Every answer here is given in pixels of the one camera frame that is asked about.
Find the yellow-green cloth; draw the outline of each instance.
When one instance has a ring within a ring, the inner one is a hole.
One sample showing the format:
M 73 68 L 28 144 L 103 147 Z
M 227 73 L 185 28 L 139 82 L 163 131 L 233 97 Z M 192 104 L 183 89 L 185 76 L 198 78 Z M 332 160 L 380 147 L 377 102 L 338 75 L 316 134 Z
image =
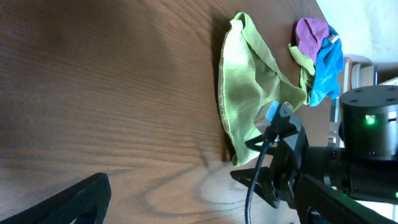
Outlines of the yellow-green cloth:
M 297 46 L 288 46 L 290 54 L 294 60 L 301 66 L 300 68 L 300 86 L 307 93 L 304 101 L 305 105 L 309 105 L 311 100 L 311 90 L 315 79 L 315 64 L 313 60 L 299 50 Z
M 254 121 L 265 116 L 264 106 L 277 100 L 297 109 L 307 95 L 280 72 L 247 14 L 239 12 L 230 23 L 221 53 L 218 101 L 224 130 L 236 151 L 233 165 L 241 166 L 258 156 L 245 141 L 260 134 Z

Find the blue cloth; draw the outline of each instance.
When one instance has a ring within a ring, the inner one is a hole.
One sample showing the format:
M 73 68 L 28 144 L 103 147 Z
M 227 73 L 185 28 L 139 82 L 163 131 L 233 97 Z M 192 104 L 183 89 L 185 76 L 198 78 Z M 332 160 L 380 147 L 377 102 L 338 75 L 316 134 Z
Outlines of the blue cloth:
M 331 26 L 329 26 L 329 34 L 338 35 Z M 315 80 L 309 106 L 318 106 L 326 96 L 332 100 L 339 96 L 337 74 L 343 69 L 344 58 L 340 38 L 334 44 L 328 40 L 328 37 L 323 39 L 315 64 Z

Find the white wall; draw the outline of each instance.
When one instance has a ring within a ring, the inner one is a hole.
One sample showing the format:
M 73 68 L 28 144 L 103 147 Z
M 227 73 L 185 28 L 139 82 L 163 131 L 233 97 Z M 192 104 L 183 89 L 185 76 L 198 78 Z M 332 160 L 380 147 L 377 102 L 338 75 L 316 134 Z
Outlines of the white wall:
M 398 68 L 397 0 L 317 0 L 341 37 L 345 56 Z

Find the wooden table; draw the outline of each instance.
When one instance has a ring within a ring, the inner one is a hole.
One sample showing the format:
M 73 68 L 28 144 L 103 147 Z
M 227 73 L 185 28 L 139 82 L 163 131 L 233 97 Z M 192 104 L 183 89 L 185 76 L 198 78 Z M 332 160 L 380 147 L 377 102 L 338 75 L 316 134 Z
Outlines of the wooden table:
M 229 176 L 215 93 L 228 22 L 247 12 L 298 85 L 287 45 L 294 21 L 323 18 L 315 0 L 0 7 L 0 219 L 106 172 L 105 223 L 244 223 L 247 188 Z M 298 111 L 310 143 L 326 145 L 329 111 L 329 101 Z M 258 197 L 252 220 L 298 222 Z

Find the green light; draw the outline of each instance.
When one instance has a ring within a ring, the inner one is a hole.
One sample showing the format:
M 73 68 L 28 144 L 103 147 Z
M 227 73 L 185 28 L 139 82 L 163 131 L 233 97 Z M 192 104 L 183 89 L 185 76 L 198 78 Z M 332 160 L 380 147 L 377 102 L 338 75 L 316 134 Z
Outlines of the green light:
M 369 125 L 374 124 L 374 122 L 375 122 L 374 118 L 369 118 L 369 119 L 366 120 L 366 123 L 369 124 Z
M 372 125 L 376 122 L 376 116 L 374 116 L 374 115 L 366 115 L 365 119 L 366 119 L 367 125 Z

